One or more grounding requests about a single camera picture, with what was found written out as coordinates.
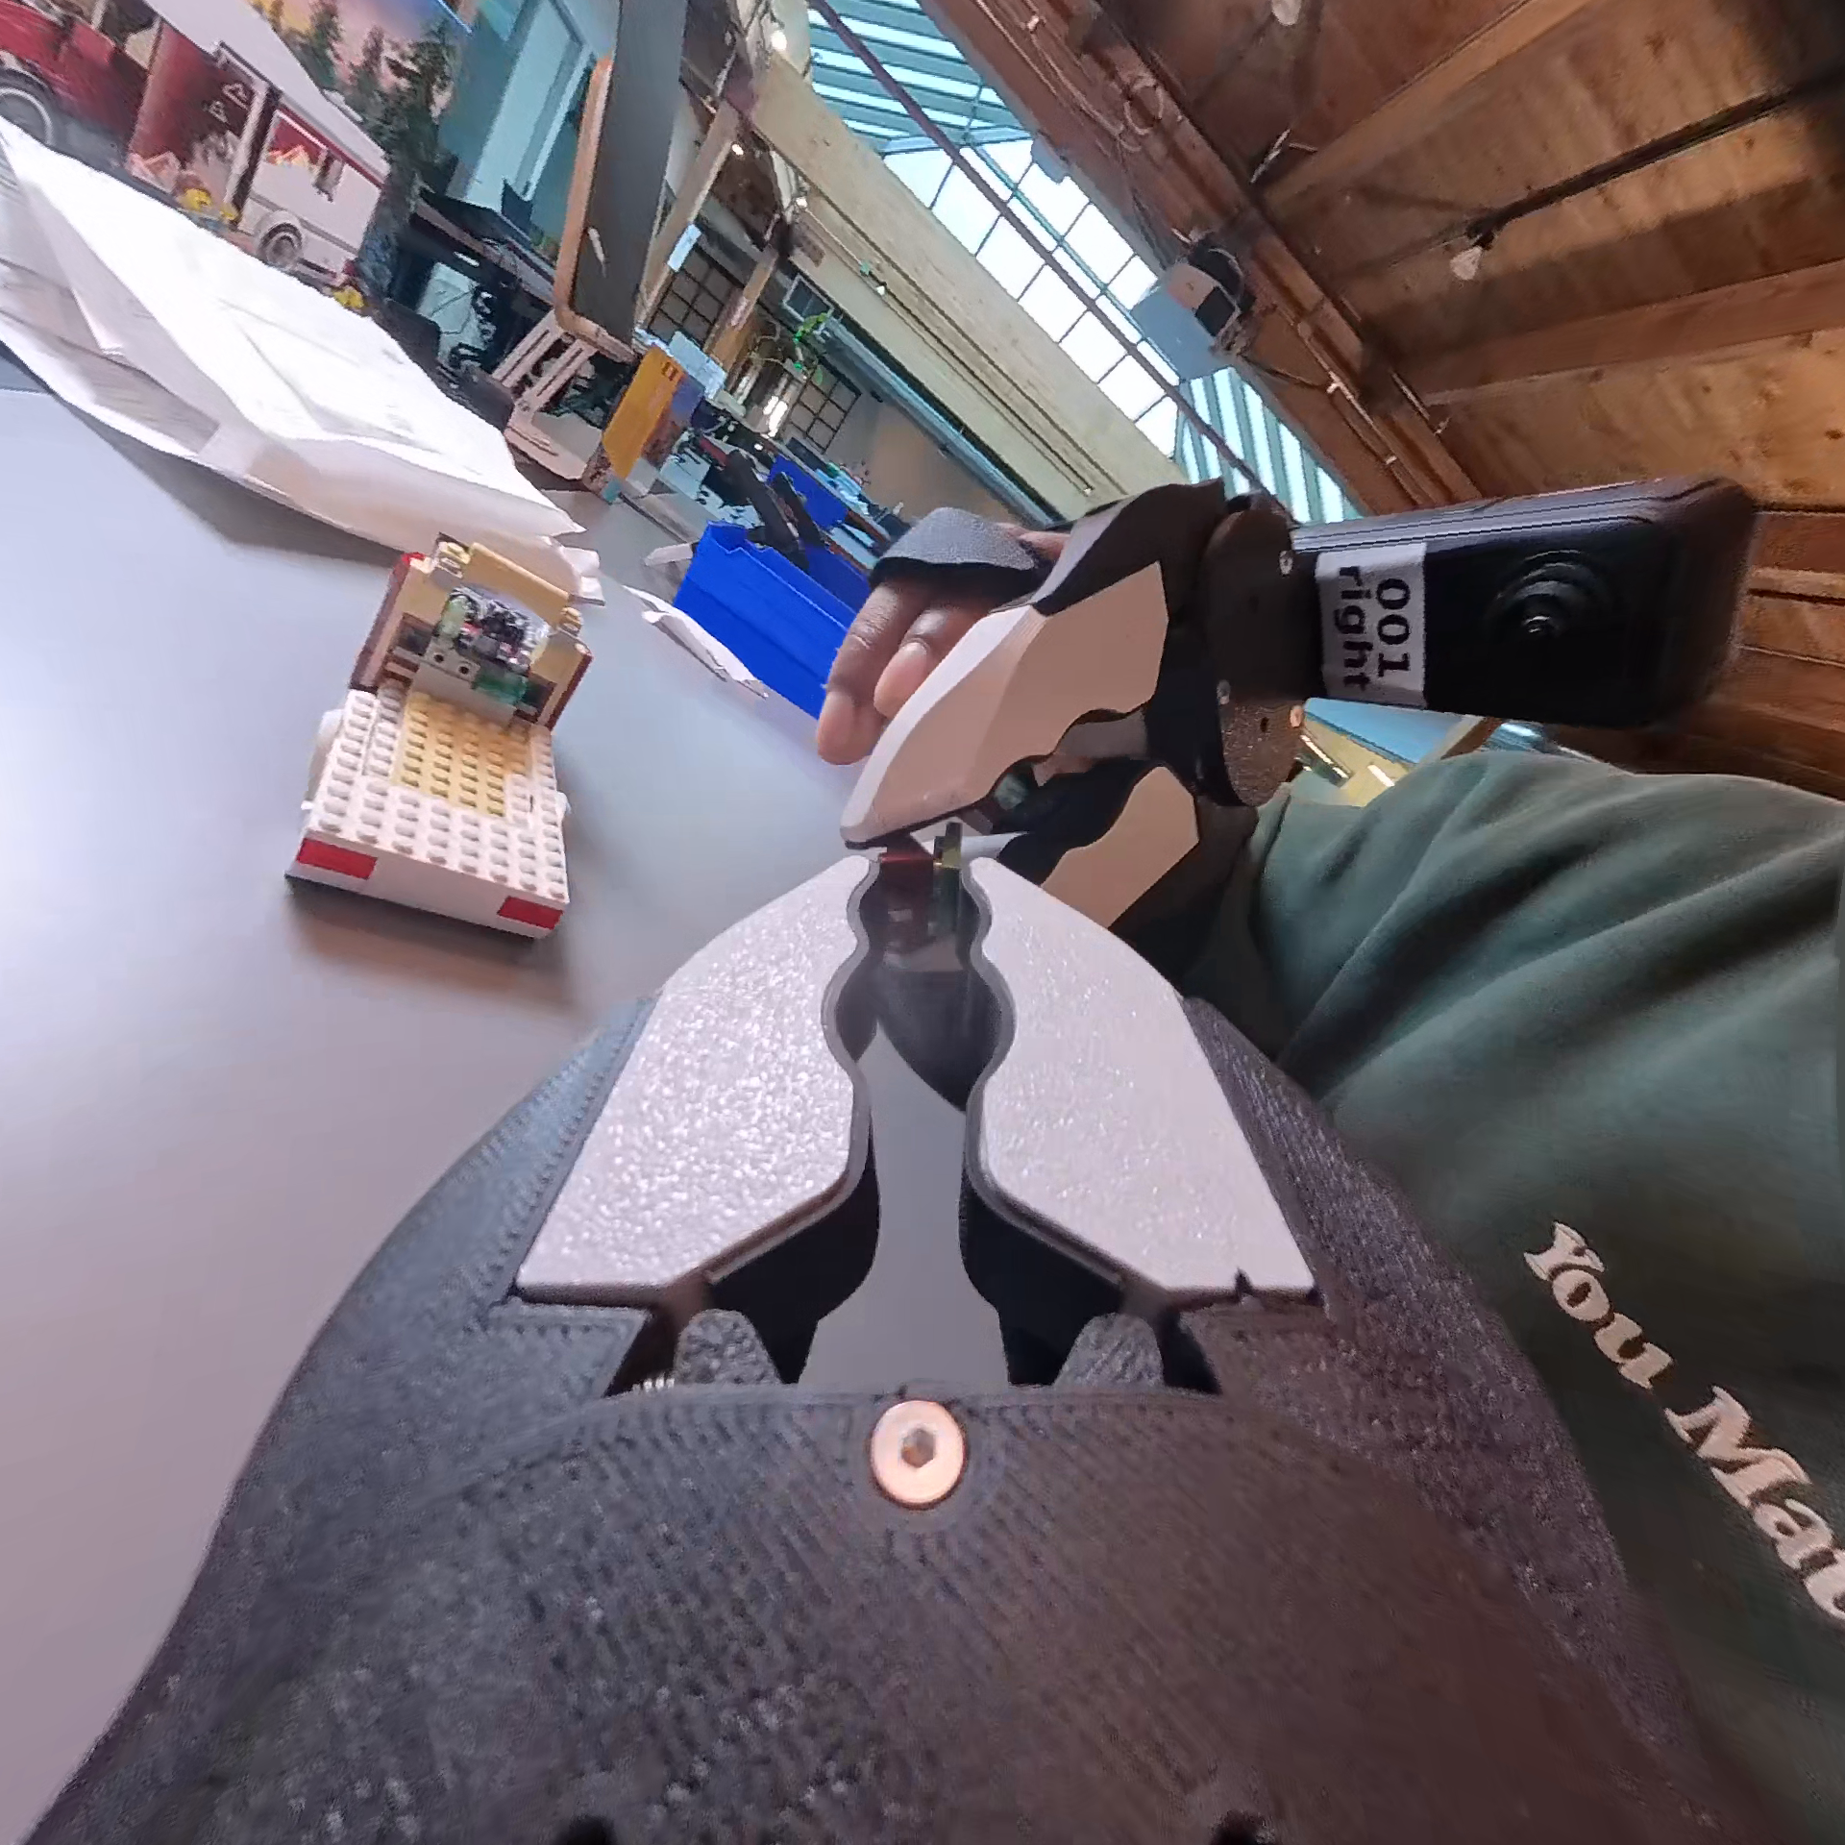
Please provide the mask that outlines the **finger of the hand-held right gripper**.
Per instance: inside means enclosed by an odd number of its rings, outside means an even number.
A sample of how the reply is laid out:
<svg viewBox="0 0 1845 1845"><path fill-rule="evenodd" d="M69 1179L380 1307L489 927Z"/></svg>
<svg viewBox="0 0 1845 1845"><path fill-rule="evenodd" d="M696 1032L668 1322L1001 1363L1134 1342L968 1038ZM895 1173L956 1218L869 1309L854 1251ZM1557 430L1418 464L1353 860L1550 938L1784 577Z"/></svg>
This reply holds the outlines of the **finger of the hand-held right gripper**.
<svg viewBox="0 0 1845 1845"><path fill-rule="evenodd" d="M888 725L842 813L848 847L970 815L1071 727L1122 719L1156 693L1168 632L1149 562L1058 610L1008 605L976 621Z"/></svg>
<svg viewBox="0 0 1845 1845"><path fill-rule="evenodd" d="M957 811L999 863L1102 927L1118 924L1202 844L1198 797L1167 767L1053 756L1008 769Z"/></svg>

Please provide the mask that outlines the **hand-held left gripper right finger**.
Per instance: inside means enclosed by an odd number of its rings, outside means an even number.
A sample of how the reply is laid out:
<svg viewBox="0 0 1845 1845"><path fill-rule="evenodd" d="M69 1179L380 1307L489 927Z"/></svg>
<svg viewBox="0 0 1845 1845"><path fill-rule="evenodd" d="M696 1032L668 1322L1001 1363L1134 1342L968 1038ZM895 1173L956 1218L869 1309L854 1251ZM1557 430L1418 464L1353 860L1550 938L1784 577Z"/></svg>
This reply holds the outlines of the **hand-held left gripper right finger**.
<svg viewBox="0 0 1845 1845"><path fill-rule="evenodd" d="M998 860L963 874L995 1038L965 1110L959 1257L1007 1376L1046 1386L1087 1326L1145 1326L1191 1382L1182 1318L1314 1311L1301 1208L1212 1069L1180 992L1126 942Z"/></svg>

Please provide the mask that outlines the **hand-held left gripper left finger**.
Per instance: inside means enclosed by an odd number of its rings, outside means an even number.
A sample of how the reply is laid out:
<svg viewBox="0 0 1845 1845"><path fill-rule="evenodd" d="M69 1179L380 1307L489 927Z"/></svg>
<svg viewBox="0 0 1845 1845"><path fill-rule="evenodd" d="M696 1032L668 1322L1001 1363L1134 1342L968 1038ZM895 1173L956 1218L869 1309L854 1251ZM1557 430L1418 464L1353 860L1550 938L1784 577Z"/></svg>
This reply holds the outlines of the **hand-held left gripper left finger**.
<svg viewBox="0 0 1845 1845"><path fill-rule="evenodd" d="M544 1307L633 1307L685 1330L742 1315L781 1376L878 1246L863 1029L867 858L734 924L656 994L524 1251Z"/></svg>

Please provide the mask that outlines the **brown toy brick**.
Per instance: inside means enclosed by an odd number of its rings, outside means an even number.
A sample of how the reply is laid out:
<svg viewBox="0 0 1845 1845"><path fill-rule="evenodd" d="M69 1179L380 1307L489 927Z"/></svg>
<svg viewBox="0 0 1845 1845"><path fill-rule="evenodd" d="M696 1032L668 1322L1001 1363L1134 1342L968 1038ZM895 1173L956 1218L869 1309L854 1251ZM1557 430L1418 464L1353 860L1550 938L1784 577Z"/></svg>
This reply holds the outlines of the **brown toy brick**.
<svg viewBox="0 0 1845 1845"><path fill-rule="evenodd" d="M910 994L963 978L959 929L932 933L932 847L917 840L883 850L867 897L867 933L878 951L877 980L886 994Z"/></svg>

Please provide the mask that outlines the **white paper bag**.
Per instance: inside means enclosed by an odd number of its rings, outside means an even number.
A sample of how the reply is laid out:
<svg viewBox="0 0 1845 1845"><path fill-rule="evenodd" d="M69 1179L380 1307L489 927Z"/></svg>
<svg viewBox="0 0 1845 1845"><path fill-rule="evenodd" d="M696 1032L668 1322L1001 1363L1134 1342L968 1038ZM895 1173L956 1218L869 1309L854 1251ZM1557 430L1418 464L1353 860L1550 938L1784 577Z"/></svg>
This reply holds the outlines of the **white paper bag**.
<svg viewBox="0 0 1845 1845"><path fill-rule="evenodd" d="M71 408L398 551L479 542L583 593L583 526L377 322L3 126L3 335Z"/></svg>

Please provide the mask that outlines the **grey desk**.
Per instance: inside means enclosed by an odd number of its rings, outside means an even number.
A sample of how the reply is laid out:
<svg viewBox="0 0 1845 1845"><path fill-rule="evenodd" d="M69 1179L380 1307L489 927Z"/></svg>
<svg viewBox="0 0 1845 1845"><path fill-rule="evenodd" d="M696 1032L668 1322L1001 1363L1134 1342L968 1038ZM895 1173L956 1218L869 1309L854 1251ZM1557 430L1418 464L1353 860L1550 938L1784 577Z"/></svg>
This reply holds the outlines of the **grey desk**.
<svg viewBox="0 0 1845 1845"><path fill-rule="evenodd" d="M607 602L546 939L285 878L391 554L152 452L4 353L4 1840L172 1624L380 1240L623 1002L839 856L853 769Z"/></svg>

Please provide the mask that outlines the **person's right hand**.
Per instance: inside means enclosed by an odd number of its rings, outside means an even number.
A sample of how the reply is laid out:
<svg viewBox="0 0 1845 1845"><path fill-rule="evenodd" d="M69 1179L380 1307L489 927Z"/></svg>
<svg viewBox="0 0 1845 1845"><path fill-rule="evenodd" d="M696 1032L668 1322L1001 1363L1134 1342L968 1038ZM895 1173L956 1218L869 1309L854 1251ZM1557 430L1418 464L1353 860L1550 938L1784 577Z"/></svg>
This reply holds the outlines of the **person's right hand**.
<svg viewBox="0 0 1845 1845"><path fill-rule="evenodd" d="M1012 562L896 560L877 567L821 695L816 730L821 761L858 765L963 634L1038 582L1068 540L1068 532L1003 525L998 542L1016 554Z"/></svg>

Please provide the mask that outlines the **blue storage bin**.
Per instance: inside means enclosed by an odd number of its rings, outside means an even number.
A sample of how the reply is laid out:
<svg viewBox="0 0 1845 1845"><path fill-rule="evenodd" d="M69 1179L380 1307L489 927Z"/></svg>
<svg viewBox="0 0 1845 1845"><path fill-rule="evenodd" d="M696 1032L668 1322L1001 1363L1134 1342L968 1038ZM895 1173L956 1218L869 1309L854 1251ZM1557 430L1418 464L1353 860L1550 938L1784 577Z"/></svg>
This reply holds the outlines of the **blue storage bin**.
<svg viewBox="0 0 1845 1845"><path fill-rule="evenodd" d="M674 603L754 678L817 718L867 577L826 544L789 562L756 532L711 523L694 542Z"/></svg>

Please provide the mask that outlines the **small white paper scrap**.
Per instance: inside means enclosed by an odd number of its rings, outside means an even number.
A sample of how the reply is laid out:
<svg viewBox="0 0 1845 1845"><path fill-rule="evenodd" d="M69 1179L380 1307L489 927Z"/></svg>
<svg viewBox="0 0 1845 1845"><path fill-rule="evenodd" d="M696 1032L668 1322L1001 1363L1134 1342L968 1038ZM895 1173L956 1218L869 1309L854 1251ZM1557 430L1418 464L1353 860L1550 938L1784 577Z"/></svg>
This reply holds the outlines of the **small white paper scrap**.
<svg viewBox="0 0 1845 1845"><path fill-rule="evenodd" d="M735 684L752 698L765 700L768 688L746 667L735 651L722 646L717 636L689 613L676 603L662 600L653 591L626 588L626 594L638 603L641 618L662 636L671 639L685 656L696 660L711 676Z"/></svg>

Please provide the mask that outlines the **grey ceiling-mounted box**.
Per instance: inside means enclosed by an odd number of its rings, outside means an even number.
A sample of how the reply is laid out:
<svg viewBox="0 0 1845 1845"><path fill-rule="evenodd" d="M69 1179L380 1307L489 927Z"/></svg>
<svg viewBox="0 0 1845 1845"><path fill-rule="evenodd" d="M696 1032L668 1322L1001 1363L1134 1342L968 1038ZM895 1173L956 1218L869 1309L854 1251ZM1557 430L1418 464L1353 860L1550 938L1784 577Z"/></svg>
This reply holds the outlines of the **grey ceiling-mounted box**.
<svg viewBox="0 0 1845 1845"><path fill-rule="evenodd" d="M1142 338L1187 381L1233 364L1255 312L1256 293L1237 251L1212 235L1191 242L1129 308Z"/></svg>

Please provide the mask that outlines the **white and red toy vehicle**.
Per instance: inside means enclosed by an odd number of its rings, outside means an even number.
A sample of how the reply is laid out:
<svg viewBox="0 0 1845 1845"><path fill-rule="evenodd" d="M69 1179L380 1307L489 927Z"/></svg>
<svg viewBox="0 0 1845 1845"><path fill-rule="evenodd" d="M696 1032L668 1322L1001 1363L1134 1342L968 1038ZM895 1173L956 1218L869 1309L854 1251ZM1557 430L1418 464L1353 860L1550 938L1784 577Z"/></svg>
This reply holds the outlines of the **white and red toy vehicle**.
<svg viewBox="0 0 1845 1845"><path fill-rule="evenodd" d="M285 877L551 938L570 908L556 727L590 662L567 593L498 551L403 555L319 725Z"/></svg>

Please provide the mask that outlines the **person's green sweatshirt torso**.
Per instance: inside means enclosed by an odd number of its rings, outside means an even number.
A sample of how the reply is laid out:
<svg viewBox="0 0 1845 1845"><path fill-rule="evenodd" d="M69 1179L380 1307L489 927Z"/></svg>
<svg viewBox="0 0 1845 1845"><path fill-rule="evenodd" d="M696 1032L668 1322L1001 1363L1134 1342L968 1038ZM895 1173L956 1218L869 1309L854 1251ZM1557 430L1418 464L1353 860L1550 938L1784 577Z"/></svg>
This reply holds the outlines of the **person's green sweatshirt torso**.
<svg viewBox="0 0 1845 1845"><path fill-rule="evenodd" d="M1283 1068L1502 1314L1701 1716L1841 1840L1841 1194L1830 1013L1317 1004Z"/></svg>

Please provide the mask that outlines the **blue toy set box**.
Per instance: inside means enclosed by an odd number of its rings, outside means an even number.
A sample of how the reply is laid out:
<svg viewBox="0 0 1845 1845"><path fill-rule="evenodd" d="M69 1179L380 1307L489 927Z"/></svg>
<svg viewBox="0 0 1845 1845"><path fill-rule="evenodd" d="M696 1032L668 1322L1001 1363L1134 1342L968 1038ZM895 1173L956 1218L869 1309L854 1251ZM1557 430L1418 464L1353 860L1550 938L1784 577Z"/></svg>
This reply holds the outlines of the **blue toy set box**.
<svg viewBox="0 0 1845 1845"><path fill-rule="evenodd" d="M474 3L4 1L4 123L349 305L391 296Z"/></svg>

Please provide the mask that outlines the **black panel in wooden frame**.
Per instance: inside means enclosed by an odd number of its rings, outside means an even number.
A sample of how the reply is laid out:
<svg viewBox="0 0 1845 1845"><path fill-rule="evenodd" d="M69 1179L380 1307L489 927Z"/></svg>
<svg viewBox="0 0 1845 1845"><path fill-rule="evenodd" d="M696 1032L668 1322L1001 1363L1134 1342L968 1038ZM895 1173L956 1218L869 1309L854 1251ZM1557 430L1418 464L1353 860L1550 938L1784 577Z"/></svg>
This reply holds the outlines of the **black panel in wooden frame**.
<svg viewBox="0 0 1845 1845"><path fill-rule="evenodd" d="M570 338L631 357L680 96L685 1L626 1L590 68L551 310Z"/></svg>

